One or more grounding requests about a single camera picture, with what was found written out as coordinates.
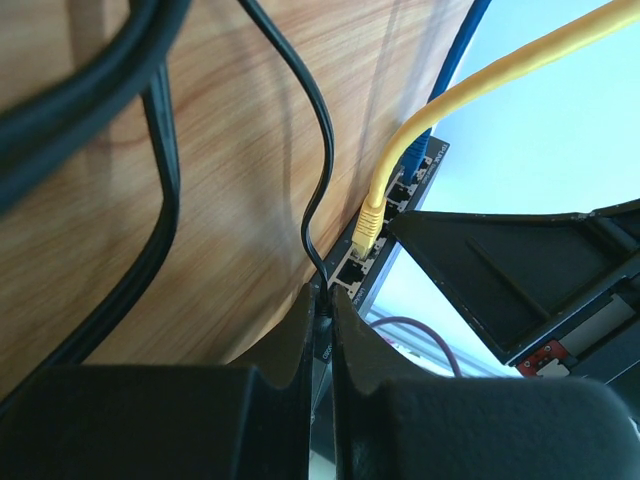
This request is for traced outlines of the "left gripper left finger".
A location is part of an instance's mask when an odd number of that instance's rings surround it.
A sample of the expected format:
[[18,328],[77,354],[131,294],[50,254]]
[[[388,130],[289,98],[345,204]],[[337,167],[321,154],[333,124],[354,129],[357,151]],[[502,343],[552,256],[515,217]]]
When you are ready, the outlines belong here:
[[306,478],[314,304],[226,365],[44,370],[2,421],[2,477]]

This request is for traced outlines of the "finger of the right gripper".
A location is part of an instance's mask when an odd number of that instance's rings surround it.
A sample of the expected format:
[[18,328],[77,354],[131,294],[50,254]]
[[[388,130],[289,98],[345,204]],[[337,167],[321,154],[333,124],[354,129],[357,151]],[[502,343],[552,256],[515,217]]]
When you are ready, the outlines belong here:
[[639,310],[639,203],[590,213],[408,211],[389,232],[503,364],[612,300]]

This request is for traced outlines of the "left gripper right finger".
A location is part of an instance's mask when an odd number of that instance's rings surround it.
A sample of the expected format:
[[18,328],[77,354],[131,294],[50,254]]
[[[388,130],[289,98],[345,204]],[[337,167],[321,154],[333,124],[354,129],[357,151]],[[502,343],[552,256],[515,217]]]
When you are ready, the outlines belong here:
[[341,479],[635,479],[624,402],[577,378],[445,378],[332,293],[336,470]]

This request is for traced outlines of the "black network switch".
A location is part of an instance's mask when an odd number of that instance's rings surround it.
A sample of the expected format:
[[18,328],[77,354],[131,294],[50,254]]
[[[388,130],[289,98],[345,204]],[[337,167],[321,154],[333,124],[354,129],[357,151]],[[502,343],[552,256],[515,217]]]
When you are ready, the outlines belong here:
[[395,237],[388,224],[399,214],[418,209],[431,188],[450,144],[436,137],[429,139],[426,153],[413,179],[405,183],[403,171],[394,170],[386,189],[383,227],[367,257],[353,252],[352,233],[356,224],[351,220],[332,247],[328,257],[329,285],[342,287],[361,317],[366,317],[399,253]]

